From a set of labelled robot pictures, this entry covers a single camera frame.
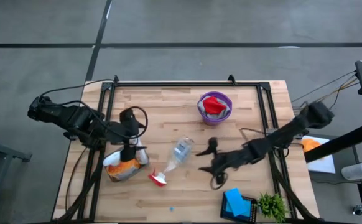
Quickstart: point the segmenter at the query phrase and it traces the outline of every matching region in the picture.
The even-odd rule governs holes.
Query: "wooden tabletop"
[[[283,126],[294,117],[286,82],[269,82],[278,123]],[[100,89],[101,83],[86,86],[81,100],[90,107],[97,108]],[[219,126],[205,125],[197,109],[200,96],[208,91],[220,91],[233,102],[231,116]],[[106,111],[108,95],[109,93],[103,111]],[[270,118],[266,101],[265,104],[267,117]],[[119,112],[130,106],[140,106],[148,114],[149,127],[141,141],[148,147],[150,166],[121,183],[110,181],[103,170],[96,222],[226,222],[220,218],[223,191],[237,187],[242,195],[252,198],[258,198],[260,193],[274,193],[267,157],[254,165],[242,166],[238,171],[227,169],[227,183],[220,190],[212,190],[210,174],[198,168],[209,166],[213,157],[195,156],[207,148],[207,141],[212,136],[218,138],[218,149],[232,151],[241,149],[241,144],[245,142],[240,128],[262,130],[255,87],[117,87],[111,120],[118,121]],[[135,113],[137,119],[144,123],[142,113]],[[250,139],[262,137],[251,131],[244,133]],[[167,185],[160,188],[147,176],[154,168],[160,170],[165,167],[170,149],[182,136],[188,136],[195,141],[192,155],[186,164],[166,175]],[[106,155],[118,148],[119,146],[108,144]],[[84,147],[78,141],[70,145],[53,218],[65,213],[66,188],[73,166],[83,150]],[[87,155],[88,153],[85,153],[75,171],[68,197],[69,205],[80,193]],[[303,151],[299,145],[293,144],[290,147],[286,161],[293,191],[308,210],[319,217]],[[88,214],[90,209],[91,195],[92,190],[87,198],[85,214]],[[258,215],[257,221],[266,219]]]

